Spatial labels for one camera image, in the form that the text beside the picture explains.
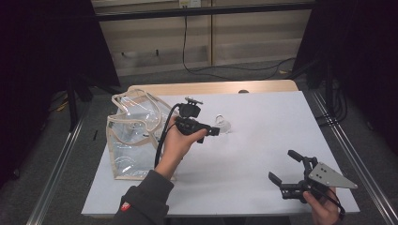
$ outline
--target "small white object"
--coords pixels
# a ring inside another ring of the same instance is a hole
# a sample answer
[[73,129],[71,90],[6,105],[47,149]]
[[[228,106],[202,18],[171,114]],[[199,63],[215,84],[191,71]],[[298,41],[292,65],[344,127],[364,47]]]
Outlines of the small white object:
[[221,134],[226,134],[231,130],[231,123],[229,123],[222,117],[222,115],[219,114],[216,116],[216,125],[214,125],[214,127],[219,128]]

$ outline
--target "black curtain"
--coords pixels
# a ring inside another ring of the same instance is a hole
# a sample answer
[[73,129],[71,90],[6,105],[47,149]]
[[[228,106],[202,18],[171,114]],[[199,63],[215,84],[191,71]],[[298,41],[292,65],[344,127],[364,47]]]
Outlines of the black curtain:
[[87,89],[88,77],[119,86],[112,57],[98,22],[55,20],[94,15],[89,0],[8,1],[2,3],[2,147],[0,187],[33,147],[55,92],[72,77]]
[[[398,154],[397,15],[396,1],[349,0],[313,9],[293,70],[326,56],[334,78]],[[325,80],[322,65],[306,71],[312,88]]]

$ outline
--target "wire on wall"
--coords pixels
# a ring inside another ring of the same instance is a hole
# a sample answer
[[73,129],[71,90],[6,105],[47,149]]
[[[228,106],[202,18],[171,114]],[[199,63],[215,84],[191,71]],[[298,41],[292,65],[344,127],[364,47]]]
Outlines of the wire on wall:
[[186,49],[186,44],[187,44],[187,30],[188,30],[188,17],[187,16],[184,17],[184,22],[185,22],[185,29],[184,29],[184,44],[183,44],[183,49],[182,49],[182,64],[183,64],[184,68],[190,74],[193,74],[193,75],[211,76],[211,77],[221,78],[221,79],[225,79],[225,80],[229,80],[229,81],[246,81],[246,80],[238,80],[238,79],[223,77],[223,76],[219,76],[219,75],[211,74],[211,73],[204,73],[202,71],[211,69],[211,68],[231,68],[231,69],[240,69],[240,70],[247,70],[247,71],[262,71],[262,70],[268,70],[268,69],[275,68],[274,72],[271,75],[268,75],[268,76],[260,79],[260,81],[263,81],[263,80],[270,79],[270,78],[274,77],[277,74],[279,67],[282,64],[296,59],[295,57],[287,58],[274,66],[261,67],[261,68],[245,68],[245,67],[230,67],[230,66],[213,66],[213,67],[202,67],[202,68],[196,68],[196,69],[188,68],[187,65],[185,64],[185,49]]

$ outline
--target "person's arm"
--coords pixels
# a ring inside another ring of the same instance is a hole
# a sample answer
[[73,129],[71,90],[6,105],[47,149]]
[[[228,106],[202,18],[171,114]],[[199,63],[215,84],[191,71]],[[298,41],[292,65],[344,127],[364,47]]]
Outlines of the person's arm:
[[[328,190],[328,196],[336,200],[336,196],[332,191],[336,193],[336,187],[331,187]],[[323,197],[318,201],[309,191],[305,191],[303,197],[313,208],[312,214],[315,225],[332,225],[341,222],[339,219],[339,209],[333,202]]]
[[175,119],[172,117],[170,120],[169,127],[172,127],[167,132],[163,156],[155,171],[150,171],[138,187],[130,187],[122,197],[111,224],[163,224],[163,219],[169,209],[166,201],[174,187],[170,178],[191,145],[207,134],[207,131],[202,129],[185,136],[178,131],[176,126],[173,126]]

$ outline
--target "metal rail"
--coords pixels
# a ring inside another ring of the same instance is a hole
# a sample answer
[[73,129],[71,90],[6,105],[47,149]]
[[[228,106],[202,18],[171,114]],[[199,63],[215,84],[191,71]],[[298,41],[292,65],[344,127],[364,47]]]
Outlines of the metal rail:
[[[328,111],[325,107],[326,102],[323,99],[322,95],[319,92],[314,92],[313,98],[315,99],[315,102],[318,105],[321,112],[323,114],[327,114]],[[369,195],[374,201],[375,206],[379,210],[381,216],[386,221],[386,224],[389,225],[398,224],[397,214],[392,205],[390,204],[389,199],[384,194],[381,187],[374,180],[372,175],[369,173],[362,159],[360,159],[357,150],[354,148],[351,141],[349,141],[348,137],[345,135],[342,127],[338,123],[336,123],[333,120],[333,118],[329,116],[327,117],[327,120],[328,122],[334,123],[329,127],[336,136],[337,141],[342,146],[346,156],[348,157],[349,161],[354,167],[354,170],[357,172],[360,180],[362,181],[362,184],[365,186],[366,190],[368,191]]]
[[184,16],[203,16],[218,14],[250,13],[250,12],[268,12],[268,11],[289,11],[305,10],[314,8],[337,7],[341,1],[311,1],[298,3],[264,4],[252,6],[232,6],[232,7],[190,7],[190,8],[172,8],[151,11],[133,11],[117,13],[98,13],[96,15],[78,15],[78,16],[56,16],[47,15],[48,21],[57,22],[84,22],[84,21],[123,21],[138,20],[150,18],[184,17]]
[[80,130],[83,126],[83,121],[88,114],[88,109],[90,105],[91,102],[87,102],[84,104],[82,116],[79,119],[74,130],[69,133],[61,154],[59,155],[59,158],[55,163],[50,178],[47,181],[45,188],[41,192],[41,195],[36,202],[35,208],[26,222],[26,225],[39,225],[43,222],[47,210],[50,206],[51,200],[53,199],[55,191],[58,187],[58,183],[61,180],[62,172],[67,165],[70,152],[72,151],[73,146],[76,143],[77,137],[79,136]]

